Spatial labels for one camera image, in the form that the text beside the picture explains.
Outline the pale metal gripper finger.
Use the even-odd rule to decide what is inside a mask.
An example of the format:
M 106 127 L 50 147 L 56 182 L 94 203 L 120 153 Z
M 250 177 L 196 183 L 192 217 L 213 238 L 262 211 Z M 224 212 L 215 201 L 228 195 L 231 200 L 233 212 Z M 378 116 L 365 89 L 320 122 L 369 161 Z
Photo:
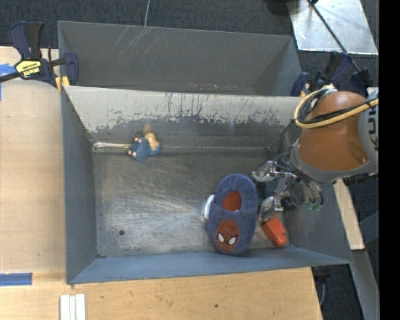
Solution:
M 274 179 L 286 177 L 288 172 L 280 168 L 276 161 L 266 161 L 251 173 L 252 179 L 258 183 L 268 183 Z
M 258 213 L 258 220 L 260 224 L 266 223 L 268 220 L 274 218 L 278 213 L 282 213 L 284 207 L 281 204 L 281 198 L 270 196 L 265 198 L 260 206 Z

